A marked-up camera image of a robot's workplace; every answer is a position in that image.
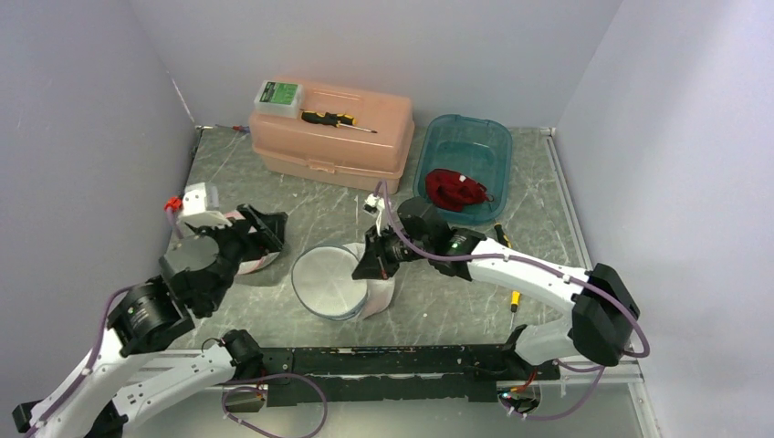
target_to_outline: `toolbox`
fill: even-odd
[[[303,86],[303,110],[349,114],[355,126],[376,133],[308,123],[300,113],[291,119],[254,111],[249,121],[253,150],[270,171],[363,190],[373,190],[384,179],[390,193],[398,191],[414,129],[410,99],[301,79],[275,80]]]

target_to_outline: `round container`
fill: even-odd
[[[357,264],[358,257],[344,246],[316,246],[298,257],[290,282],[308,311],[343,321],[356,317],[368,298],[366,280],[351,277]]]

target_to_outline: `white wall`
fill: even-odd
[[[774,4],[625,0],[558,126],[664,436],[772,436]]]
[[[0,4],[0,436],[158,272],[194,129],[121,0]]]
[[[621,0],[132,0],[198,123],[245,123],[277,74],[555,126]]]

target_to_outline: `table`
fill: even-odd
[[[413,196],[413,177],[425,129],[417,128],[393,204]],[[565,215],[541,133],[511,130],[514,154],[508,201],[499,220],[514,249],[550,262],[580,265],[580,250]],[[229,129],[205,130],[188,183],[210,182],[222,211],[251,203],[264,213],[288,213],[286,247],[265,269],[240,276],[221,308],[197,322],[173,348],[198,348],[229,329],[247,329],[263,347],[344,347],[498,343],[510,333],[510,291],[438,274],[424,261],[406,263],[396,276],[389,308],[365,320],[329,321],[298,302],[289,270],[304,250],[324,243],[362,242],[373,219],[361,210],[368,192],[270,172],[250,146],[250,137]],[[473,227],[494,236],[492,224]],[[559,317],[523,297],[517,324]]]

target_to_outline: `red cloth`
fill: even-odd
[[[484,184],[448,169],[428,173],[424,177],[424,188],[436,206],[452,212],[461,212],[466,205],[493,200],[486,194]]]

